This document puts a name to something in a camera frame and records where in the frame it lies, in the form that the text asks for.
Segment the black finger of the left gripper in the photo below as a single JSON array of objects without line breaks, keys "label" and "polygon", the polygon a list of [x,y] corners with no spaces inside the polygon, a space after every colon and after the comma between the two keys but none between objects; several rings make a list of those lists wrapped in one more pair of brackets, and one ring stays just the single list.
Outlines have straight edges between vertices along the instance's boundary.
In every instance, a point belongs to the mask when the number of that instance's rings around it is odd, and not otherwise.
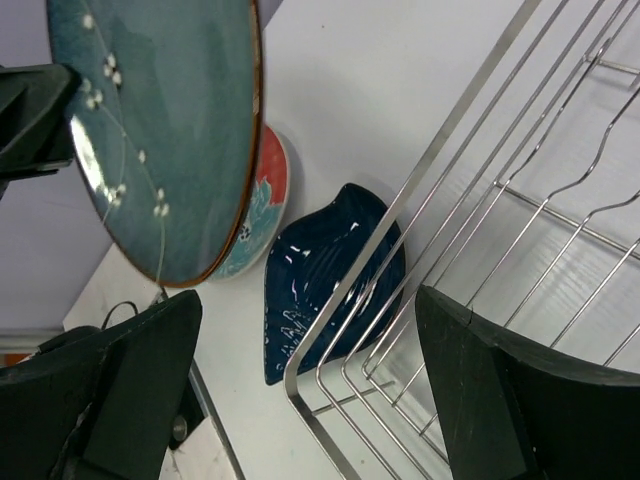
[{"label": "black finger of the left gripper", "polygon": [[80,76],[62,64],[1,69],[1,190],[48,176],[75,157],[65,109]]}]

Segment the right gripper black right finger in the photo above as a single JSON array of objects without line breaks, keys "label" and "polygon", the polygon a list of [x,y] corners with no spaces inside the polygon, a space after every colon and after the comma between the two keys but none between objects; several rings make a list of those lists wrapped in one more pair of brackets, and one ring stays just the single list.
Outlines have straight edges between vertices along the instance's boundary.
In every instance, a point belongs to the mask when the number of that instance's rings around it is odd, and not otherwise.
[{"label": "right gripper black right finger", "polygon": [[415,313],[454,478],[638,478],[638,374],[543,346],[429,286]]}]

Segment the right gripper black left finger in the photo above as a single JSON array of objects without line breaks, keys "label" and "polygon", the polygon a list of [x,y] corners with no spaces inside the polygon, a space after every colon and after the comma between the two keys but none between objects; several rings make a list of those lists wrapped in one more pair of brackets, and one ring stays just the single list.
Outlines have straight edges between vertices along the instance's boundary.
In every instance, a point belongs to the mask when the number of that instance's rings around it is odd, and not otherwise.
[{"label": "right gripper black left finger", "polygon": [[202,319],[183,291],[1,371],[4,479],[156,479]]}]

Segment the teal round plate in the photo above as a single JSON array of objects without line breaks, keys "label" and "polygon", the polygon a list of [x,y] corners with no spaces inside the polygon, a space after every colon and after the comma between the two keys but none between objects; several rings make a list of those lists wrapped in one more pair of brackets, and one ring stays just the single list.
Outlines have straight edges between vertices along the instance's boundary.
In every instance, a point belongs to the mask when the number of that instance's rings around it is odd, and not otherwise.
[{"label": "teal round plate", "polygon": [[263,65],[254,1],[50,1],[51,55],[95,210],[155,283],[198,284],[229,254],[254,185]]}]

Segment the red and teal floral plate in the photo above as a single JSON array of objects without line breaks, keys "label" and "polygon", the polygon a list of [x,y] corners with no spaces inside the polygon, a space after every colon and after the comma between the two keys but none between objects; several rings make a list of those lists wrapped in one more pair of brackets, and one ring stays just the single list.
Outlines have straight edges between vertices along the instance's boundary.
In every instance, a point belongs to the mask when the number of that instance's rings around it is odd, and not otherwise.
[{"label": "red and teal floral plate", "polygon": [[224,262],[209,281],[231,280],[249,270],[275,238],[289,195],[290,165],[280,136],[264,125],[254,188],[244,223]]}]

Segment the dark blue leaf dish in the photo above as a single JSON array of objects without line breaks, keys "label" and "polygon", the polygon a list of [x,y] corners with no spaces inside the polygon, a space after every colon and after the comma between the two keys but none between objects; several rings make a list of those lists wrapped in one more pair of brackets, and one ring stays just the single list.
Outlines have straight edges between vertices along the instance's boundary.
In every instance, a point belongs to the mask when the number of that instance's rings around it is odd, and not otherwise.
[{"label": "dark blue leaf dish", "polygon": [[[264,279],[264,377],[282,381],[292,353],[349,271],[386,213],[370,190],[347,183],[324,208],[288,225],[268,254]],[[346,298],[301,361],[298,371],[365,349],[382,334],[402,302],[406,254],[392,225]]]}]

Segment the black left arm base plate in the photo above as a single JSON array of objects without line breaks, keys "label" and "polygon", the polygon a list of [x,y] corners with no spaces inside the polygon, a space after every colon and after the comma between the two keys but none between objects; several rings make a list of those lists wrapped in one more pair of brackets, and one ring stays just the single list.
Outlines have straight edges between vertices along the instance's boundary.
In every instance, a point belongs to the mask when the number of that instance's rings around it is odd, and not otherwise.
[{"label": "black left arm base plate", "polygon": [[169,449],[176,450],[181,446],[207,416],[208,408],[202,390],[201,376],[197,372],[196,363],[193,362],[177,414],[172,422]]}]

